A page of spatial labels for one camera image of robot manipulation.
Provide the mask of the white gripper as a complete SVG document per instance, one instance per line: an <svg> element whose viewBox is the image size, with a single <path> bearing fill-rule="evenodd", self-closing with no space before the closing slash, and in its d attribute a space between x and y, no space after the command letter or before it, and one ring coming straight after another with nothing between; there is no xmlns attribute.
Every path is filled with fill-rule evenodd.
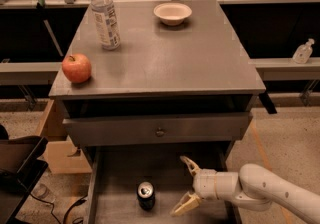
<svg viewBox="0 0 320 224"><path fill-rule="evenodd" d="M197 208L202 199L215 200L216 194L216 174L215 170L201 169L193 160L187 156L181 156L180 160L187 166L193 178L194 192L186 192L180 201L170 212L171 216L181 216Z"/></svg>

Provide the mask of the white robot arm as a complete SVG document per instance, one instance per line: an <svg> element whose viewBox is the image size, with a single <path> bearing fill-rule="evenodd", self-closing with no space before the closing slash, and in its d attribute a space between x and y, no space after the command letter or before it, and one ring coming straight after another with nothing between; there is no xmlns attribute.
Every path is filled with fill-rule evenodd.
<svg viewBox="0 0 320 224"><path fill-rule="evenodd" d="M204 200L228 201L253 211L265 211L275 202L307 224L320 224L320 196L264 167L245 164L238 172L218 172L201 169L186 156L180 159L193 177L193 191L184 194L172 209L172 216L181 216Z"/></svg>

